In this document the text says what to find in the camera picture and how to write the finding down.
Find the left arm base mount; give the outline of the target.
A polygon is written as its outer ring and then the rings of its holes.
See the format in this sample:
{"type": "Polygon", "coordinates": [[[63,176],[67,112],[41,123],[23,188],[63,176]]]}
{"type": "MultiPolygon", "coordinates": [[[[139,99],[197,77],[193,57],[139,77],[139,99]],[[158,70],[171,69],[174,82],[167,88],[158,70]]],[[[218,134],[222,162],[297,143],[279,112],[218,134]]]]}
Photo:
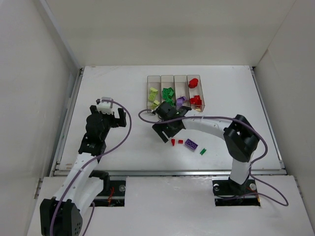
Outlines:
{"type": "Polygon", "coordinates": [[[94,199],[96,207],[125,206],[126,178],[111,177],[105,171],[92,171],[90,177],[103,181],[103,189],[94,199]]]}

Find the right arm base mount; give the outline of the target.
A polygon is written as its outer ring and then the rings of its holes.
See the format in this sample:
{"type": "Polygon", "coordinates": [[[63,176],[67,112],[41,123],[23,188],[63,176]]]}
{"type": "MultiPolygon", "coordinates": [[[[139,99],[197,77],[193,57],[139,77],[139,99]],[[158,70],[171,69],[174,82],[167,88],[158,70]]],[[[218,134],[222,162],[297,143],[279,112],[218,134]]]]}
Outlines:
{"type": "Polygon", "coordinates": [[[255,194],[257,186],[253,179],[247,179],[242,185],[230,179],[215,179],[212,184],[217,207],[260,206],[259,197],[255,194]]]}

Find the lime arch green brick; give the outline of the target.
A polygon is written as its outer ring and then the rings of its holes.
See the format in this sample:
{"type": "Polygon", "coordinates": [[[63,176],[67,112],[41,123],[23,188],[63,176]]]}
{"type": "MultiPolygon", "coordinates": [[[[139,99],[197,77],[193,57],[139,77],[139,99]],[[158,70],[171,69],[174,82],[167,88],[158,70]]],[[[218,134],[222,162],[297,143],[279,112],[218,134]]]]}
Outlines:
{"type": "Polygon", "coordinates": [[[149,96],[148,96],[148,100],[151,102],[155,101],[157,94],[158,94],[158,92],[157,93],[150,92],[149,96]]]}

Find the red long brick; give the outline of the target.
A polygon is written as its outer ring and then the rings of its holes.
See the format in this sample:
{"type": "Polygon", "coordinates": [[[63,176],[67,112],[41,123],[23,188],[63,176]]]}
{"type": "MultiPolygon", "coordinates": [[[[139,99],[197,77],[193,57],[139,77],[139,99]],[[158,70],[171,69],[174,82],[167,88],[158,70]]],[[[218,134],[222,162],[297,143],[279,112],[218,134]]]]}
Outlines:
{"type": "Polygon", "coordinates": [[[190,98],[190,104],[195,106],[201,106],[202,100],[199,95],[195,95],[194,97],[190,98]]]}

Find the red flower brick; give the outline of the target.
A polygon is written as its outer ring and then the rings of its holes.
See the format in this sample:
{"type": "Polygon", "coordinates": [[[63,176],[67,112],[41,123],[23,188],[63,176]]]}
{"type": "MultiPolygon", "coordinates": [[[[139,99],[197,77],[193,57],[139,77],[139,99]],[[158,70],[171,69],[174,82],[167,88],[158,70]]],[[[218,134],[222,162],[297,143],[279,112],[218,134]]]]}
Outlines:
{"type": "Polygon", "coordinates": [[[193,89],[198,86],[199,80],[197,78],[193,78],[189,81],[189,88],[193,89]]]}

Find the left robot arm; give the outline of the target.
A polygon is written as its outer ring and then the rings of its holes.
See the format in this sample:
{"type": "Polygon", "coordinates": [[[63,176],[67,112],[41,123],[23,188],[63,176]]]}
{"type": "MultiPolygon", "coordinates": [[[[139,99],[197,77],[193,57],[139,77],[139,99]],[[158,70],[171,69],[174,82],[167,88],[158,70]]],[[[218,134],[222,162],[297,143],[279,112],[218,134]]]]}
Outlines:
{"type": "Polygon", "coordinates": [[[78,149],[76,161],[59,190],[40,204],[40,226],[43,236],[78,236],[83,215],[94,198],[103,191],[104,180],[91,174],[101,158],[108,154],[105,139],[112,128],[131,126],[131,116],[122,105],[118,117],[112,110],[114,102],[103,100],[90,106],[86,132],[78,149]]]}

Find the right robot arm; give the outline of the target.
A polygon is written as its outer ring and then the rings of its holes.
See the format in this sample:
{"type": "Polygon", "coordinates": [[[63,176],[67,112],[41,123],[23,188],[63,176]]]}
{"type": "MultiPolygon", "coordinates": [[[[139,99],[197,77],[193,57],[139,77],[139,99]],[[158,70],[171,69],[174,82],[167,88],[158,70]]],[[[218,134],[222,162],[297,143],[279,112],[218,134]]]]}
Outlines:
{"type": "Polygon", "coordinates": [[[154,109],[153,114],[158,116],[160,124],[155,123],[152,128],[165,143],[183,129],[201,131],[224,140],[233,158],[230,185],[245,188],[250,161],[260,139],[244,116],[237,115],[233,120],[206,119],[201,112],[186,106],[176,109],[166,102],[154,109]]]}

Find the lime and green brick stack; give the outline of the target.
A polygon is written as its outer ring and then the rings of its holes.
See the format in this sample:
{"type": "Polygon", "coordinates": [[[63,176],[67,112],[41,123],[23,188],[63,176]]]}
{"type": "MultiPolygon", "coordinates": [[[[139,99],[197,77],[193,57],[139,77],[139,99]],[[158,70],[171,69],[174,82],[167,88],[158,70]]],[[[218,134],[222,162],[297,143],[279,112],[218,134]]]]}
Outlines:
{"type": "Polygon", "coordinates": [[[160,105],[160,102],[158,100],[155,100],[151,104],[151,110],[156,109],[160,105]]]}

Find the purple flat brick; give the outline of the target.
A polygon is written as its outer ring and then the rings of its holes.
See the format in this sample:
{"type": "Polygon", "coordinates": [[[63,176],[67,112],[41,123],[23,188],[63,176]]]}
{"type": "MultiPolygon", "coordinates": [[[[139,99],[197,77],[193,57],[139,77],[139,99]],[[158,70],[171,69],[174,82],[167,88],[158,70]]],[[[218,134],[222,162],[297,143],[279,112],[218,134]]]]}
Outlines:
{"type": "Polygon", "coordinates": [[[195,150],[197,149],[197,147],[198,147],[198,144],[195,143],[194,141],[192,141],[191,139],[187,139],[187,140],[185,141],[185,146],[186,146],[187,148],[189,148],[190,150],[195,151],[195,150]]]}

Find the red rectangular brick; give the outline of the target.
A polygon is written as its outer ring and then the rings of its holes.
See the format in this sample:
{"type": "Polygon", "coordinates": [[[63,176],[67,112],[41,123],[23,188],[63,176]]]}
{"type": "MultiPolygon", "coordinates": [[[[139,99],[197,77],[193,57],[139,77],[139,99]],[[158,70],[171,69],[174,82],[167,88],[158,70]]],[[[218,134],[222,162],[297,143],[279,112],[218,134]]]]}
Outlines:
{"type": "Polygon", "coordinates": [[[162,98],[167,99],[167,98],[173,98],[174,96],[174,90],[173,88],[163,88],[162,89],[162,98]]]}

